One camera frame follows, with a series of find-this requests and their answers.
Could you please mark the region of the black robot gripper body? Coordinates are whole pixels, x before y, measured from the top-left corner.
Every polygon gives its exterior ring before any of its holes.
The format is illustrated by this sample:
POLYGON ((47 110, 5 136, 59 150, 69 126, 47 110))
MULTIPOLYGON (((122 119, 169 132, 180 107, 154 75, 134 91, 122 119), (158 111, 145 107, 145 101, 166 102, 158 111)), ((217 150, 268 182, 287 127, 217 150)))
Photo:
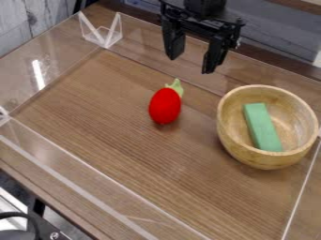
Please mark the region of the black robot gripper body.
POLYGON ((193 32, 203 38, 223 35, 237 49, 241 43, 241 30, 247 21, 228 8, 228 0, 160 0, 164 30, 193 32))

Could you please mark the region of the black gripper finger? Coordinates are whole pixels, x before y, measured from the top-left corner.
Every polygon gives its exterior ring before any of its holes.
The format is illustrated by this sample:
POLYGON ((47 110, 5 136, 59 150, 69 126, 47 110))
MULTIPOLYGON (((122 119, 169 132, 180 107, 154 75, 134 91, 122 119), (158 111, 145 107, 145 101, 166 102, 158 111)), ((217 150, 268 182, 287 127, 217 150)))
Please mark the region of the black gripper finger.
POLYGON ((166 55, 170 60, 174 60, 185 52, 187 46, 187 34, 181 22, 162 17, 162 34, 166 55))
POLYGON ((203 73, 212 74, 224 63, 229 51, 229 44, 223 37, 213 37, 204 57, 203 73))

